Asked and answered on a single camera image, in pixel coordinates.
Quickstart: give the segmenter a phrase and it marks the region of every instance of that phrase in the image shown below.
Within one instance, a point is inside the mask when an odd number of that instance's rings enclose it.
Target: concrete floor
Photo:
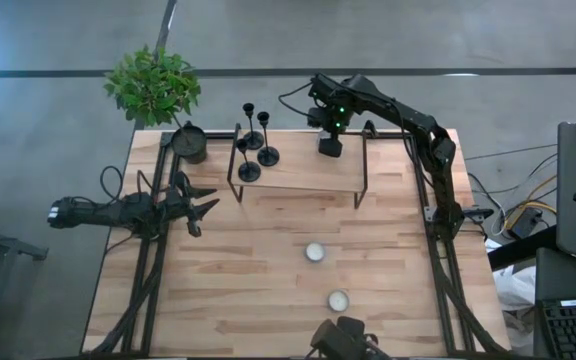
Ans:
[[[112,68],[123,53],[154,46],[165,5],[0,0],[0,70]],[[576,66],[576,1],[569,0],[186,0],[170,31],[168,49],[201,69]],[[384,93],[458,129],[466,157],[555,143],[556,125],[576,121],[576,76],[371,78]],[[305,119],[276,96],[306,82],[203,79],[191,119],[231,129],[245,121],[241,104],[254,102],[270,112],[272,128],[303,128]],[[50,247],[46,261],[20,258],[16,265],[0,311],[0,359],[79,351],[108,229],[53,230],[46,215],[65,195],[105,199],[99,172],[126,161],[133,124],[102,84],[0,79],[0,232]],[[301,93],[289,101],[311,105]],[[505,188],[555,151],[473,160],[468,169],[489,190]]]

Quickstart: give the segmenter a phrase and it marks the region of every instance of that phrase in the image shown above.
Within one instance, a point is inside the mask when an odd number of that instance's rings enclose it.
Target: wooden tabletop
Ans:
[[[135,132],[125,192],[136,190],[137,170],[152,177],[160,135]],[[458,144],[456,132],[450,135]],[[280,132],[268,136],[280,148]],[[232,141],[211,140],[204,163],[182,164],[194,186],[219,189],[206,201],[221,202],[202,222],[200,238],[188,235],[183,220],[171,225],[152,356],[304,356],[317,326],[340,315],[326,306],[337,288],[350,297],[343,315],[366,321],[386,353],[445,355],[413,165],[401,140],[368,140],[369,187],[357,210],[352,194],[272,188],[249,188],[238,204],[226,182],[231,148]],[[459,146],[453,177],[458,201],[472,205]],[[127,235],[113,230],[109,246]],[[318,264],[303,255],[313,241],[326,246]],[[460,232],[455,247],[469,306],[509,348],[481,235]],[[138,240],[129,241],[105,257],[84,350],[126,309],[138,250]],[[459,339],[457,320],[453,328]]]
[[[279,151],[279,162],[272,167],[262,166],[259,179],[247,183],[237,176],[237,169],[244,163],[244,156],[235,149],[232,175],[234,185],[352,193],[364,189],[361,136],[340,136],[343,150],[339,158],[319,153],[316,132],[271,131],[268,138],[270,146]],[[248,161],[257,162],[257,153],[258,150],[247,151]]]

